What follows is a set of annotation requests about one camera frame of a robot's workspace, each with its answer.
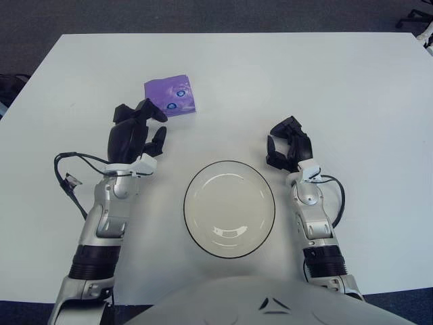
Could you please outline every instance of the black ring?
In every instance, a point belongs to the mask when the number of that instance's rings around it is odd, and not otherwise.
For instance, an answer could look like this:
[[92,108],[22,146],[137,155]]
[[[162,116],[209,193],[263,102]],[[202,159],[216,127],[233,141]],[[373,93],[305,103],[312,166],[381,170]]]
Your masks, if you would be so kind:
[[[260,175],[260,177],[263,178],[263,180],[265,181],[266,185],[268,185],[268,188],[269,188],[269,190],[271,191],[272,202],[273,202],[273,218],[272,218],[272,224],[271,224],[271,227],[269,228],[269,232],[268,232],[268,234],[266,235],[265,239],[263,239],[263,241],[260,243],[260,245],[258,245],[258,246],[257,246],[255,249],[253,249],[252,251],[250,251],[250,252],[248,252],[248,253],[246,253],[246,254],[244,254],[244,255],[236,256],[236,257],[224,257],[224,256],[218,256],[218,255],[216,255],[216,254],[212,254],[211,252],[209,252],[209,251],[207,251],[206,249],[204,249],[203,247],[201,247],[200,244],[199,244],[199,243],[194,239],[194,237],[192,236],[192,234],[191,234],[191,232],[190,232],[190,230],[189,230],[189,228],[188,228],[187,218],[186,218],[186,216],[185,216],[185,201],[186,201],[186,198],[187,198],[188,189],[189,189],[189,187],[191,186],[191,184],[192,184],[192,182],[194,181],[194,179],[197,177],[198,174],[200,174],[204,169],[208,168],[209,166],[212,166],[212,165],[217,164],[217,163],[224,163],[224,162],[231,162],[231,163],[239,163],[239,164],[243,164],[243,165],[246,165],[246,166],[250,167],[253,171],[255,171],[256,173],[258,173],[258,174]],[[213,163],[211,163],[211,164],[209,164],[209,165],[203,167],[202,169],[200,169],[200,170],[199,170],[199,171],[194,175],[194,177],[192,178],[192,180],[191,180],[190,183],[188,184],[187,190],[185,191],[185,196],[183,197],[183,220],[185,221],[185,226],[186,226],[186,228],[187,228],[187,231],[188,231],[189,235],[191,236],[192,240],[193,240],[193,241],[194,241],[194,242],[195,242],[195,243],[196,243],[196,244],[197,244],[197,245],[198,245],[198,246],[199,246],[203,251],[205,251],[206,253],[208,253],[208,254],[210,254],[210,255],[212,255],[212,256],[219,257],[220,259],[240,259],[241,257],[245,257],[246,255],[251,254],[252,252],[256,251],[260,246],[262,246],[263,243],[266,241],[266,239],[269,237],[269,234],[270,234],[271,231],[272,231],[273,224],[274,224],[274,222],[275,222],[275,210],[276,210],[276,208],[275,208],[275,199],[274,199],[274,197],[273,197],[273,192],[272,192],[271,186],[269,186],[269,183],[267,182],[267,180],[266,180],[266,179],[263,177],[263,175],[260,174],[260,173],[259,173],[259,172],[254,168],[254,167],[251,167],[249,164],[246,164],[246,163],[244,163],[244,162],[237,161],[237,160],[219,160],[219,161],[213,162]]]

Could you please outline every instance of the purple package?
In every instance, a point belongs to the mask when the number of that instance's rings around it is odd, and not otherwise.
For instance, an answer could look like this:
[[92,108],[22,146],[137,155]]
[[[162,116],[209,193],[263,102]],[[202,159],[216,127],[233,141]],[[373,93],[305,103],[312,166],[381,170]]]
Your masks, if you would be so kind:
[[148,81],[144,84],[144,94],[167,116],[196,111],[191,85],[185,74]]

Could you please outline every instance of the wire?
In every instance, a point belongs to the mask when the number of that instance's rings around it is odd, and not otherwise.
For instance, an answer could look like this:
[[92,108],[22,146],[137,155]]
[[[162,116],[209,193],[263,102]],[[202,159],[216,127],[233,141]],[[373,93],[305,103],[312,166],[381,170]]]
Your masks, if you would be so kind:
[[330,175],[322,175],[322,177],[325,178],[329,178],[326,181],[312,181],[311,183],[314,184],[323,184],[323,183],[327,183],[329,181],[335,181],[338,184],[338,187],[340,188],[340,192],[341,192],[341,205],[340,205],[340,210],[338,210],[337,213],[337,217],[336,219],[332,222],[332,227],[337,227],[337,225],[340,223],[341,218],[343,217],[343,212],[344,212],[344,207],[346,205],[346,193],[344,192],[344,187],[343,185],[340,183],[340,181],[338,179],[336,179],[334,176],[330,176]]
[[[115,171],[113,171],[112,173],[104,173],[103,171],[100,171],[98,168],[93,166],[86,158],[90,158],[90,159],[99,161],[99,162],[104,163],[106,165],[110,164],[109,161],[106,161],[106,160],[101,159],[101,158],[96,157],[96,156],[91,156],[90,154],[81,154],[80,152],[62,152],[54,158],[54,173],[55,173],[55,177],[57,178],[57,180],[60,184],[60,187],[63,189],[63,191],[66,193],[66,195],[69,196],[71,201],[78,207],[78,209],[81,212],[81,215],[83,215],[84,220],[86,220],[87,212],[86,212],[86,210],[84,210],[84,208],[81,206],[80,202],[76,198],[76,196],[74,194],[74,189],[70,187],[69,183],[65,179],[63,179],[59,173],[58,167],[59,167],[59,162],[61,161],[61,159],[70,158],[70,157],[79,157],[86,164],[88,164],[94,171],[96,171],[97,173],[99,173],[101,175],[107,176],[107,177],[132,176],[132,172],[130,172],[128,174],[123,174],[123,175],[117,175]],[[148,176],[148,175],[151,175],[153,173],[150,173],[150,174],[136,173],[136,174],[138,175],[138,177],[141,177],[141,176]]]
[[306,272],[305,272],[305,259],[304,259],[304,265],[302,266],[302,270],[304,271],[304,277],[305,277],[305,281],[309,282],[309,279],[306,276]]

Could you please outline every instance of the white table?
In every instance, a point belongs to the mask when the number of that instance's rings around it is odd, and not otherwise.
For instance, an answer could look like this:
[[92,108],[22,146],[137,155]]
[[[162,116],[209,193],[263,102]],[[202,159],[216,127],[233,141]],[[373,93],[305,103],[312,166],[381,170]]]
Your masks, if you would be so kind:
[[[143,82],[183,73],[198,112],[169,119],[158,171],[142,181],[116,270],[119,303],[155,303],[206,278],[301,277],[286,173],[265,163],[267,134],[290,115],[323,172],[345,185],[336,233],[361,291],[433,285],[433,59],[412,35],[64,35],[0,122],[0,300],[54,302],[68,273],[83,219],[53,157],[106,157],[114,108],[135,107]],[[276,202],[267,241],[237,260],[201,250],[182,213],[191,178],[223,159],[258,169]],[[77,195],[88,210],[99,175],[74,159],[61,169],[85,182]],[[332,216],[338,191],[325,191]]]

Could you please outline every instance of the gray carpet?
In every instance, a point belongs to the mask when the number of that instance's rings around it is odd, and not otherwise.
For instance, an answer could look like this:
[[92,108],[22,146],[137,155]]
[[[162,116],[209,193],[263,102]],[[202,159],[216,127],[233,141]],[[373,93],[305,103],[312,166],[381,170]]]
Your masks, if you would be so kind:
[[[0,0],[0,73],[32,74],[62,34],[411,32],[412,8],[433,13],[418,0]],[[370,303],[417,324],[433,324],[433,290],[369,295]],[[0,302],[2,324],[44,324],[48,304]]]

